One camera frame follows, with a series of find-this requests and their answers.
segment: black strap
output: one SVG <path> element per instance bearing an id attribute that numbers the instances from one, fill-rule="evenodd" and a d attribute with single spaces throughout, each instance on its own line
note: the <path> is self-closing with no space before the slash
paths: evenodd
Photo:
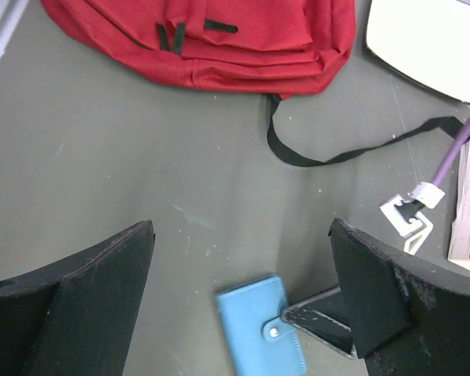
<path id="1" fill-rule="evenodd" d="M 169 40 L 167 39 L 167 31 L 165 26 L 161 23 L 157 23 L 158 37 L 160 39 L 160 49 L 164 51 L 170 51 L 171 46 L 169 45 Z"/>
<path id="2" fill-rule="evenodd" d="M 175 29 L 174 42 L 172 43 L 171 51 L 176 55 L 181 55 L 183 50 L 183 42 L 185 41 L 186 24 L 184 22 L 178 23 Z"/>
<path id="3" fill-rule="evenodd" d="M 420 133 L 430 132 L 434 129 L 441 128 L 449 136 L 456 138 L 457 134 L 460 132 L 463 123 L 461 123 L 455 117 L 435 117 L 433 119 L 427 120 L 423 125 L 420 125 L 412 131 L 406 132 L 395 139 L 390 139 L 388 142 L 383 143 L 382 145 L 364 147 L 362 149 L 350 150 L 344 153 L 337 155 L 329 159 L 328 161 L 316 161 L 307 157 L 303 157 L 301 154 L 296 153 L 289 146 L 285 145 L 278 138 L 275 133 L 275 127 L 273 125 L 273 115 L 279 107 L 281 98 L 277 94 L 270 94 L 270 117 L 269 117 L 269 127 L 266 134 L 266 139 L 268 140 L 268 145 L 270 149 L 275 153 L 275 155 L 281 159 L 283 162 L 297 166 L 297 167 L 319 167 L 319 166 L 328 166 L 336 165 L 338 163 L 349 161 L 353 158 L 357 158 L 360 155 L 366 153 L 367 151 L 376 150 L 384 146 L 393 145 L 394 143 L 399 143 L 405 139 L 409 139 Z"/>
<path id="4" fill-rule="evenodd" d="M 204 29 L 225 31 L 226 33 L 235 34 L 238 32 L 236 25 L 230 25 L 228 23 L 218 22 L 214 20 L 205 20 Z"/>

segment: white plastic clip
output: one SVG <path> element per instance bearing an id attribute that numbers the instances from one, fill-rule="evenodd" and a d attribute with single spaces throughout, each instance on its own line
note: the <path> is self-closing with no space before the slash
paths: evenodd
<path id="1" fill-rule="evenodd" d="M 385 202 L 380 209 L 400 236 L 406 239 L 403 251 L 414 255 L 432 232 L 433 224 L 420 211 L 416 213 L 415 219 L 411 219 L 408 223 L 396 208 L 396 206 L 401 205 L 403 202 L 406 201 L 397 194 Z"/>

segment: white cable connector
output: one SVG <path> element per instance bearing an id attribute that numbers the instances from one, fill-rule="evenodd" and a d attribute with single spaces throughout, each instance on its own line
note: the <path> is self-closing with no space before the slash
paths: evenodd
<path id="1" fill-rule="evenodd" d="M 421 182 L 416 188 L 414 188 L 413 193 L 411 193 L 410 196 L 415 200 L 420 201 L 427 208 L 433 209 L 442 200 L 445 194 L 446 193 L 438 186 L 434 186 L 431 183 Z"/>

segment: backpack strap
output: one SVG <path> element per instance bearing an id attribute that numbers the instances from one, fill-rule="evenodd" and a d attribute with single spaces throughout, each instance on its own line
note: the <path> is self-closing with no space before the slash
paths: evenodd
<path id="1" fill-rule="evenodd" d="M 346 151 L 327 161 L 316 161 L 311 158 L 303 157 L 301 154 L 296 153 L 289 146 L 280 141 L 279 137 L 275 133 L 275 127 L 273 125 L 273 115 L 277 112 L 277 108 L 279 107 L 279 104 L 282 99 L 278 94 L 269 94 L 269 99 L 270 117 L 268 132 L 266 133 L 266 139 L 268 141 L 269 148 L 275 153 L 275 155 L 279 159 L 282 160 L 282 162 L 297 167 L 320 167 L 336 165 L 338 163 L 343 163 L 353 158 L 357 158 L 360 155 L 366 153 L 367 151 L 376 150 L 385 146 L 393 145 L 394 143 L 399 143 L 400 141 L 404 141 L 405 139 L 409 139 L 410 137 L 419 135 L 420 133 L 430 132 L 437 128 L 442 129 L 445 133 L 455 139 L 457 134 L 460 132 L 461 127 L 463 127 L 463 123 L 461 123 L 461 121 L 459 121 L 455 117 L 434 117 L 433 119 L 427 120 L 425 123 L 423 123 L 423 125 L 420 125 L 416 129 L 403 133 L 395 139 L 390 139 L 389 141 L 381 145 Z"/>

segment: gray table surface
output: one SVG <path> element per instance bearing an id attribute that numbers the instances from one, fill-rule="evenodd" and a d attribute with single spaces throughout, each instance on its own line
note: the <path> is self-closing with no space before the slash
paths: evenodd
<path id="1" fill-rule="evenodd" d="M 322 94 L 282 103 L 277 131 L 327 159 L 470 106 L 401 78 L 363 51 Z M 0 280 L 87 248 L 140 219 L 157 244 L 125 375 L 231 375 L 213 294 L 278 273 L 292 302 L 335 284 L 334 217 L 396 247 L 378 209 L 429 179 L 450 138 L 434 131 L 348 163 L 279 162 L 259 95 L 152 84 L 68 38 L 32 0 L 0 62 Z M 418 257 L 446 261 L 457 170 Z M 309 375 L 363 375 L 301 335 Z"/>

